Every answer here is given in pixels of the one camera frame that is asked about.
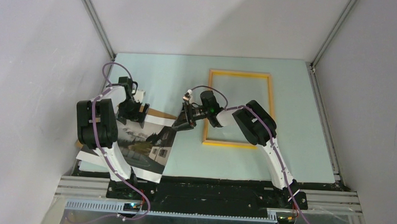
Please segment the brown cardboard backing board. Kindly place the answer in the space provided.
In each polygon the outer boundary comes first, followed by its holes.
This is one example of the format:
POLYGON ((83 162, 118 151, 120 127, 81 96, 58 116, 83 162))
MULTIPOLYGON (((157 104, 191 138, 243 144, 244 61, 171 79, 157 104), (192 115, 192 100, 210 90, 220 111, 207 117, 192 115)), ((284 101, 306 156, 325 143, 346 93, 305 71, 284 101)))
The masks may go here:
MULTIPOLYGON (((155 110, 155 109, 150 109, 150 108, 149 108, 149 110, 148 110, 148 115, 149 115, 149 116, 156 116, 156 117, 159 117, 159 118, 172 119, 172 120, 175 120, 175 119, 176 119, 176 116, 170 115, 170 114, 168 114, 168 113, 160 112, 160 111, 155 110)), ((79 148, 79 149, 81 149, 81 148, 83 147, 83 145, 79 142, 79 140, 77 140, 77 141, 75 142, 75 146, 76 146, 77 148, 79 148)))

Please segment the mountain landscape photo print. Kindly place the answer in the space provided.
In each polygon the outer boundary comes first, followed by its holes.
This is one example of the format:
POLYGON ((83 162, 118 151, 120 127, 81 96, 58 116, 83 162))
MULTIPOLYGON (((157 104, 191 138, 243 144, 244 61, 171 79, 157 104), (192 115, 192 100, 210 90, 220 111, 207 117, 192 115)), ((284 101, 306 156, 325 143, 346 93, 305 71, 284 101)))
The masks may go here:
POLYGON ((140 123, 117 120, 118 139, 115 152, 131 166, 137 178, 160 183, 171 154, 176 131, 173 119, 147 116, 140 123))

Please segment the yellow wooden picture frame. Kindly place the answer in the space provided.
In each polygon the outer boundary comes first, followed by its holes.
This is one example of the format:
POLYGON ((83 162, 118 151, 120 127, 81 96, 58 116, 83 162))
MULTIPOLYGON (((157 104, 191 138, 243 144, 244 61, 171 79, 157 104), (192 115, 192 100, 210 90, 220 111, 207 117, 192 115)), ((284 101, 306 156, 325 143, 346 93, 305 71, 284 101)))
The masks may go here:
MULTIPOLYGON (((228 109, 256 102, 275 117, 273 78, 269 73, 211 69, 208 86, 220 91, 228 100, 228 109)), ((213 128, 207 119, 203 123, 202 143, 208 146, 255 149, 242 135, 231 115, 223 128, 213 128)))

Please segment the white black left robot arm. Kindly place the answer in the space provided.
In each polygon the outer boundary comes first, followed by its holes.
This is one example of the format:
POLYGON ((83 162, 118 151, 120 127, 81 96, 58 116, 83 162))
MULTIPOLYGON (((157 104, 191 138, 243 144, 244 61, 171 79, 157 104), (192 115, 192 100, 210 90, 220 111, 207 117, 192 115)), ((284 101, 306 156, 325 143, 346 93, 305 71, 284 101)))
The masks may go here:
POLYGON ((138 195, 139 185, 133 168, 120 152, 117 122, 144 126, 150 106, 142 103, 144 92, 137 86, 130 77, 120 77, 97 97, 76 104, 78 141, 100 157, 112 181, 122 182, 119 192, 127 199, 138 195))

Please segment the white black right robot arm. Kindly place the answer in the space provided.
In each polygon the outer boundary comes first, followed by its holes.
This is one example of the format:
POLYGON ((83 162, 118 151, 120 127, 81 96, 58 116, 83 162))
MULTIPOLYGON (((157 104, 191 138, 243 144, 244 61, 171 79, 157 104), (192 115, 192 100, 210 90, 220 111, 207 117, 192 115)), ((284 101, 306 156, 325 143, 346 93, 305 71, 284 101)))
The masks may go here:
POLYGON ((198 105, 193 102, 193 90, 189 89, 183 96, 182 109, 172 128, 178 132, 192 130, 196 122, 203 119, 207 119, 214 128, 236 124, 246 140, 264 154, 272 184, 278 190, 275 193, 276 204, 288 208, 295 202, 300 188, 282 157, 275 120, 256 100, 237 107, 221 107, 215 92, 208 87, 200 94, 201 104, 198 105))

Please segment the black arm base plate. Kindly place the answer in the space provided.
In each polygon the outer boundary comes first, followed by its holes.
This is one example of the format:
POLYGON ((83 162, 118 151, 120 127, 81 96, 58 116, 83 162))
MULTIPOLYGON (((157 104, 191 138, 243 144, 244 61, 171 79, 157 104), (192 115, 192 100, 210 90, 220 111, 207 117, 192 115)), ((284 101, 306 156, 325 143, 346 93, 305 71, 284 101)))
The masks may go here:
POLYGON ((133 201, 152 212, 265 218, 272 209, 307 210, 302 191, 291 199, 271 181, 164 176, 159 183, 130 179, 140 192, 110 181, 106 197, 133 201))

